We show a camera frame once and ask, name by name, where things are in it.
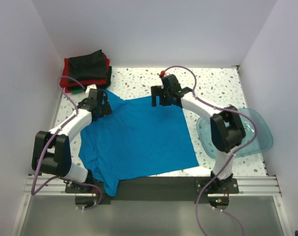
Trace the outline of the blue t shirt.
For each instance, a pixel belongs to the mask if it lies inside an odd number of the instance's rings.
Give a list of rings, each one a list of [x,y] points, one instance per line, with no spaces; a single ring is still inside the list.
[[[114,197],[122,180],[196,167],[184,112],[152,107],[151,98],[123,100],[108,94],[112,114],[81,131],[79,157]]]

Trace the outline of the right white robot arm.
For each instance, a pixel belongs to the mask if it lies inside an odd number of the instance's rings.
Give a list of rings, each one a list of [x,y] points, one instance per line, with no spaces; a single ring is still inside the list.
[[[177,106],[189,110],[210,124],[210,137],[216,148],[215,166],[211,171],[211,180],[205,186],[207,192],[220,192],[227,188],[233,178],[233,160],[235,151],[245,138],[245,130],[238,110],[234,106],[222,108],[209,102],[200,102],[189,87],[182,88],[175,75],[159,75],[162,84],[151,87],[152,106]]]

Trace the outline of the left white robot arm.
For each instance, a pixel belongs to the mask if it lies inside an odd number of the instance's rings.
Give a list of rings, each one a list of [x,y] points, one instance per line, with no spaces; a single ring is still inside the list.
[[[107,93],[87,88],[87,97],[60,125],[35,135],[31,167],[34,178],[31,194],[38,193],[55,178],[72,183],[83,191],[96,188],[92,172],[72,162],[70,144],[80,132],[99,118],[112,114]]]

